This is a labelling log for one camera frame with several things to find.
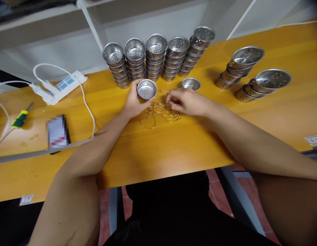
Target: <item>sticker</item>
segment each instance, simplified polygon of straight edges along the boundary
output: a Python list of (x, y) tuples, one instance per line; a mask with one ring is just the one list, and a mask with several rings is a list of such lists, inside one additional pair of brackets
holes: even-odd
[(23, 196), (19, 203), (20, 206), (30, 204), (33, 200), (33, 195)]
[(317, 145), (317, 135), (305, 138), (310, 145)]

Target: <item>floor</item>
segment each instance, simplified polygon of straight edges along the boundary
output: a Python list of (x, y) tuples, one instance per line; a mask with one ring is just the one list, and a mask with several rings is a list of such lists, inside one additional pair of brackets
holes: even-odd
[[(233, 165), (233, 171), (244, 171), (244, 168), (241, 165)], [(209, 197), (212, 202), (216, 205), (218, 209), (225, 212), (229, 216), (233, 217), (231, 208), (229, 206), (227, 197), (223, 191), (221, 183), (217, 177), (217, 174), (214, 169), (206, 170), (208, 178), (210, 180), (210, 192)], [(275, 236), (268, 220), (265, 217), (261, 203), (259, 201), (257, 187), (255, 182), (252, 179), (248, 178), (237, 178), (241, 186), (246, 191), (248, 197), (253, 203), (256, 214), (261, 222), (262, 228), (266, 234), (266, 237), (275, 242), (278, 245), (281, 245), (277, 237)], [(128, 194), (125, 190), (125, 186), (122, 187), (123, 194), (123, 205), (124, 205), (124, 215), (125, 220), (127, 220), (132, 213), (132, 200), (128, 197)], [(98, 246), (102, 246), (104, 242), (110, 236), (110, 226), (109, 226), (109, 190), (102, 190), (99, 192), (100, 196), (100, 209), (101, 209), (101, 219), (100, 219), (100, 235)]]

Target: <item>wooden table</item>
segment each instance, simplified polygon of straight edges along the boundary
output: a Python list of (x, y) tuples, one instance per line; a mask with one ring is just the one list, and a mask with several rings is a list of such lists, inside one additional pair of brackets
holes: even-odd
[[(214, 85), (225, 70), (232, 54), (239, 48), (257, 45), (265, 57), (249, 76), (228, 90)], [(234, 92), (259, 72), (279, 68), (292, 75), (286, 88), (250, 103), (234, 97)], [(304, 137), (317, 135), (317, 23), (282, 27), (211, 45), (199, 60), (191, 77), (199, 79), (199, 93), (226, 105), (233, 112), (271, 133), (298, 151), (312, 147)], [(86, 100), (102, 127), (122, 108), (127, 90), (119, 89), (109, 70), (90, 74), (83, 84)], [(184, 78), (173, 82), (160, 78), (159, 89), (179, 87)], [(0, 94), (11, 118), (34, 101), (23, 129), (14, 130), (1, 144), (0, 156), (42, 150), (47, 147), (45, 122), (57, 114), (68, 115), (71, 141), (91, 136), (92, 120), (84, 106), (80, 89), (74, 90), (55, 106), (47, 106), (30, 88)], [(234, 163), (217, 136), (205, 131), (196, 118), (183, 116), (175, 123), (156, 117), (157, 127), (145, 129), (140, 115), (132, 119), (117, 142), (104, 170), (98, 176), (99, 188), (111, 188), (174, 175), (180, 175)], [(0, 108), (0, 135), (6, 124)], [(34, 195), (43, 201), (51, 181), (76, 148), (56, 155), (44, 155), (0, 164), (0, 201)]]

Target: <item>perforated metal cup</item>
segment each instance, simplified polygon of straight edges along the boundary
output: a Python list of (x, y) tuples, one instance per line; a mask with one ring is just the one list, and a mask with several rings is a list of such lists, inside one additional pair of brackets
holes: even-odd
[(167, 76), (176, 76), (178, 74), (178, 71), (175, 72), (168, 72), (165, 69), (163, 69), (163, 73)]
[(181, 67), (180, 67), (180, 69), (181, 69), (181, 70), (184, 70), (184, 71), (190, 71), (190, 70), (193, 69), (193, 67), (194, 67), (194, 66), (187, 66), (187, 65), (182, 64)]
[(125, 75), (125, 74), (128, 73), (128, 68), (125, 67), (123, 70), (121, 70), (121, 71), (119, 71), (119, 72), (114, 72), (114, 71), (111, 71), (111, 72), (112, 72), (112, 74), (113, 74), (114, 76), (120, 77), (120, 76), (123, 76), (123, 75)]
[(150, 68), (146, 66), (146, 71), (151, 72), (151, 73), (156, 73), (156, 72), (161, 72), (163, 66), (160, 66), (159, 68)]
[(174, 76), (168, 76), (168, 75), (166, 75), (166, 74), (163, 73), (163, 79), (164, 79), (165, 81), (167, 81), (167, 82), (173, 81), (173, 80), (175, 79), (175, 77), (176, 77), (176, 75), (174, 75)]
[(162, 34), (152, 34), (146, 40), (146, 54), (150, 58), (160, 58), (168, 46), (166, 37)]
[(169, 68), (169, 67), (164, 65), (164, 70), (166, 70), (168, 72), (178, 72), (180, 70), (180, 67), (181, 67), (181, 65), (177, 68)]
[(118, 85), (118, 87), (120, 87), (121, 89), (126, 89), (126, 88), (129, 88), (130, 85), (131, 85), (131, 80), (130, 78), (128, 79), (128, 81), (124, 84), (119, 84), (119, 83), (116, 83)]
[(156, 69), (156, 68), (160, 68), (162, 65), (163, 65), (163, 61), (161, 61), (160, 63), (156, 63), (156, 64), (152, 64), (149, 61), (146, 61), (146, 66), (149, 68)]
[(146, 72), (145, 72), (145, 70), (144, 70), (144, 72), (143, 72), (141, 75), (139, 75), (139, 76), (136, 76), (136, 77), (131, 76), (131, 79), (132, 79), (132, 80), (144, 79), (145, 77), (146, 77)]
[(138, 65), (138, 67), (136, 67), (136, 68), (130, 68), (130, 67), (129, 67), (129, 71), (130, 71), (131, 73), (137, 73), (137, 72), (142, 71), (144, 68), (145, 68), (145, 64), (142, 63), (140, 66)]
[(242, 101), (244, 103), (249, 103), (251, 101), (254, 101), (256, 99), (259, 99), (259, 98), (262, 98), (262, 97), (254, 97), (254, 96), (251, 96), (249, 94), (247, 94), (244, 90), (244, 87), (241, 87), (236, 93), (235, 93), (235, 96), (236, 98), (239, 100), (239, 101)]
[(122, 71), (123, 69), (125, 69), (126, 66), (127, 66), (126, 63), (123, 62), (121, 65), (119, 65), (119, 66), (117, 66), (117, 67), (111, 67), (111, 66), (109, 66), (109, 68), (110, 68), (111, 71), (119, 72), (119, 71)]
[(115, 78), (115, 82), (118, 83), (118, 84), (125, 84), (127, 83), (128, 81), (130, 80), (130, 77), (129, 77), (129, 74), (126, 78), (122, 79), (122, 80), (119, 80), (119, 79), (116, 79)]
[(159, 63), (162, 63), (163, 60), (164, 60), (164, 55), (162, 55), (161, 57), (156, 58), (156, 59), (152, 59), (152, 58), (146, 56), (146, 61), (150, 62), (151, 64), (159, 64)]
[(165, 61), (171, 62), (171, 63), (178, 63), (183, 61), (183, 59), (185, 58), (185, 55), (180, 56), (180, 57), (171, 57), (168, 54), (165, 55)]
[(146, 74), (146, 79), (149, 79), (149, 80), (151, 80), (151, 81), (153, 81), (153, 82), (156, 82), (156, 81), (159, 79), (159, 76), (150, 77), (150, 76), (148, 76), (148, 75)]
[(139, 72), (135, 72), (135, 73), (130, 73), (130, 75), (132, 76), (132, 77), (138, 77), (138, 76), (141, 76), (143, 73), (145, 72), (145, 68), (143, 68), (141, 71), (139, 71)]
[(253, 96), (253, 97), (264, 97), (266, 94), (263, 93), (259, 93), (257, 91), (255, 91), (254, 89), (251, 88), (250, 83), (246, 83), (244, 84), (244, 91), (246, 92), (246, 94)]
[(157, 85), (154, 81), (145, 79), (138, 84), (137, 91), (144, 100), (152, 99), (157, 94)]
[(146, 71), (146, 74), (150, 77), (156, 77), (156, 76), (159, 76), (161, 74), (161, 71), (158, 71), (156, 73), (152, 73), (152, 72), (149, 72), (149, 71)]
[(133, 64), (140, 64), (145, 60), (146, 46), (139, 38), (131, 38), (124, 45), (124, 53)]
[(179, 70), (179, 73), (178, 73), (178, 76), (180, 77), (186, 77), (190, 74), (191, 70), (190, 71), (184, 71), (184, 70)]
[(266, 93), (289, 85), (291, 76), (280, 69), (269, 69), (260, 72), (252, 83), (257, 92)]
[(182, 88), (190, 88), (197, 91), (200, 88), (200, 81), (195, 78), (186, 78), (182, 81)]
[(187, 52), (190, 53), (191, 55), (199, 56), (204, 54), (205, 49), (200, 49), (200, 48), (194, 47), (193, 45), (190, 45)]
[(226, 82), (236, 83), (236, 82), (239, 82), (242, 77), (238, 77), (238, 76), (234, 76), (230, 74), (227, 68), (223, 73), (221, 73), (221, 78)]
[(129, 69), (130, 69), (130, 68), (138, 68), (138, 67), (140, 67), (141, 65), (143, 65), (143, 63), (144, 63), (144, 61), (143, 61), (142, 63), (140, 63), (140, 64), (133, 64), (133, 63), (131, 63), (129, 60), (127, 60), (127, 66), (128, 66)]
[(197, 62), (196, 62), (196, 61), (190, 61), (190, 60), (188, 60), (187, 58), (185, 58), (185, 59), (183, 60), (182, 64), (183, 64), (183, 65), (186, 65), (186, 66), (194, 66), (194, 65), (197, 64)]
[(206, 49), (215, 38), (215, 32), (209, 27), (199, 26), (193, 31), (193, 38), (190, 41), (195, 47)]
[(227, 81), (224, 81), (224, 80), (222, 79), (221, 75), (222, 75), (222, 74), (220, 74), (220, 76), (216, 79), (216, 81), (215, 81), (214, 83), (215, 83), (215, 85), (216, 85), (218, 88), (223, 89), (223, 90), (228, 89), (229, 87), (231, 87), (231, 86), (233, 86), (233, 85), (239, 83), (239, 81), (240, 81), (240, 80), (239, 80), (239, 81), (237, 81), (237, 82), (235, 82), (235, 83), (229, 83), (229, 82), (227, 82)]
[(192, 55), (189, 52), (187, 52), (185, 55), (185, 59), (188, 59), (188, 60), (193, 61), (193, 62), (198, 61), (201, 57), (202, 57), (202, 55)]
[(255, 65), (264, 57), (265, 51), (256, 46), (248, 46), (237, 50), (228, 63), (228, 68), (242, 69)]
[(177, 62), (177, 63), (171, 63), (171, 62), (165, 60), (165, 66), (167, 66), (169, 68), (177, 68), (177, 67), (180, 67), (181, 64), (182, 64), (182, 61)]
[(118, 43), (108, 43), (103, 49), (103, 57), (108, 65), (117, 67), (124, 62), (123, 48)]
[(174, 37), (168, 42), (167, 54), (170, 57), (183, 56), (189, 47), (189, 40), (185, 37)]
[(246, 77), (253, 67), (254, 67), (254, 65), (251, 67), (242, 68), (242, 69), (232, 69), (232, 68), (227, 67), (227, 70), (231, 75), (234, 75), (237, 77)]
[(123, 75), (123, 76), (114, 76), (113, 75), (113, 77), (115, 78), (115, 80), (116, 81), (121, 81), (121, 80), (125, 80), (125, 79), (127, 79), (128, 77), (129, 77), (129, 73), (126, 73), (125, 75)]

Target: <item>forearm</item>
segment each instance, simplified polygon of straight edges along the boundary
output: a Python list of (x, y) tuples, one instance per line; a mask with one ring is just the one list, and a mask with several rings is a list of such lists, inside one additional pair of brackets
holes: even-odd
[(109, 159), (111, 151), (130, 118), (123, 111), (96, 132), (92, 141), (82, 144), (68, 158), (60, 172), (72, 177), (99, 173)]
[(215, 132), (246, 169), (280, 176), (317, 180), (317, 162), (254, 126), (224, 106), (209, 113)]

